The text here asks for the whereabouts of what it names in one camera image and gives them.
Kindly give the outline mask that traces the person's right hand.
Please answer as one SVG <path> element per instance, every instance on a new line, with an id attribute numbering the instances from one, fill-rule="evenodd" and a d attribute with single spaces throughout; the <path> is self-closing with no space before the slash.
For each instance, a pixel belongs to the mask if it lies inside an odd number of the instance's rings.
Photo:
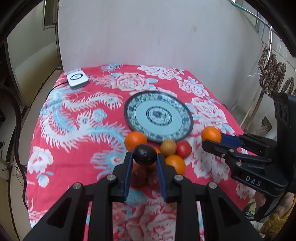
<path id="1" fill-rule="evenodd" d="M 263 194 L 256 192 L 253 196 L 253 199 L 257 206 L 261 207 L 265 204 L 266 198 Z"/>

